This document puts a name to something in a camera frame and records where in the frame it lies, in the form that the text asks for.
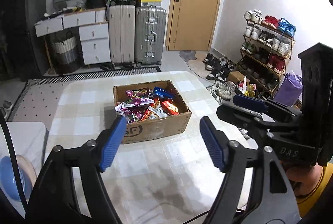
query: screw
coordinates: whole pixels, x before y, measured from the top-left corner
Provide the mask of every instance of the screw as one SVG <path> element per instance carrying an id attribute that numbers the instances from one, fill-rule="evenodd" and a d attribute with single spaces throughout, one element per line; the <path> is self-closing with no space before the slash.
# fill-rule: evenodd
<path id="1" fill-rule="evenodd" d="M 231 146 L 231 147 L 238 147 L 239 146 L 239 143 L 238 143 L 238 141 L 235 141 L 235 140 L 230 140 L 229 141 L 229 145 Z"/>
<path id="2" fill-rule="evenodd" d="M 91 139 L 87 141 L 87 146 L 94 147 L 96 145 L 96 140 Z"/>
<path id="3" fill-rule="evenodd" d="M 54 146 L 53 151 L 60 152 L 61 151 L 61 146 L 60 145 Z"/>
<path id="4" fill-rule="evenodd" d="M 265 146 L 264 147 L 265 152 L 271 153 L 273 151 L 271 146 Z"/>

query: hand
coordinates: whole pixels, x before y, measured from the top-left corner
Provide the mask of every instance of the hand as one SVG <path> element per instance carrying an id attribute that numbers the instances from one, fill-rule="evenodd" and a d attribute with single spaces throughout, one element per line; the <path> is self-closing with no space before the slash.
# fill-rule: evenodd
<path id="1" fill-rule="evenodd" d="M 288 179 L 294 182 L 300 182 L 294 189 L 295 196 L 306 196 L 314 190 L 318 184 L 322 167 L 316 164 L 314 167 L 293 166 L 285 169 Z"/>

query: red sneaker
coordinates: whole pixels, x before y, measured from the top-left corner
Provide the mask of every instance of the red sneaker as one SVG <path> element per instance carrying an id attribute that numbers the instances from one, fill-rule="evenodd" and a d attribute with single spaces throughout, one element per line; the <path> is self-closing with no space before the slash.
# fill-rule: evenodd
<path id="1" fill-rule="evenodd" d="M 272 17 L 269 22 L 268 25 L 271 26 L 274 29 L 277 29 L 277 27 L 279 26 L 279 20 L 276 19 L 275 17 Z"/>
<path id="2" fill-rule="evenodd" d="M 264 25 L 268 25 L 271 18 L 272 18 L 272 16 L 266 15 L 265 20 L 262 21 L 261 23 Z"/>
<path id="3" fill-rule="evenodd" d="M 269 55 L 269 59 L 268 59 L 268 63 L 267 63 L 267 66 L 271 69 L 273 69 L 276 65 L 276 59 L 278 58 L 277 55 L 274 55 L 274 54 L 270 54 Z"/>
<path id="4" fill-rule="evenodd" d="M 285 65 L 285 59 L 281 56 L 278 56 L 276 59 L 276 65 L 274 68 L 274 72 L 278 73 L 279 75 L 282 73 L 284 70 L 284 65 Z"/>

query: rug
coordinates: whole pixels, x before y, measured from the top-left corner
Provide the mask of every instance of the rug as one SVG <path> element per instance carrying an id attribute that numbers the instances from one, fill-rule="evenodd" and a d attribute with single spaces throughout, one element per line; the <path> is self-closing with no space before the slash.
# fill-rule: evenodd
<path id="1" fill-rule="evenodd" d="M 156 73 L 159 67 L 133 70 L 97 71 L 52 78 L 29 79 L 14 103 L 7 121 L 41 121 L 50 129 L 63 90 L 72 82 L 84 79 L 107 78 Z"/>
<path id="2" fill-rule="evenodd" d="M 203 59 L 207 56 L 206 51 L 180 51 L 179 55 L 196 75 L 205 79 L 209 74 L 209 71 L 205 69 L 205 63 L 203 63 Z"/>

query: wooden door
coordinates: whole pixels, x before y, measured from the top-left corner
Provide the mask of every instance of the wooden door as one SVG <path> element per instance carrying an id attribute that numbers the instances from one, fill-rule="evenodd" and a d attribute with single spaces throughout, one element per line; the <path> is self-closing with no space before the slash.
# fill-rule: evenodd
<path id="1" fill-rule="evenodd" d="M 169 50 L 208 50 L 219 0 L 174 0 Z"/>

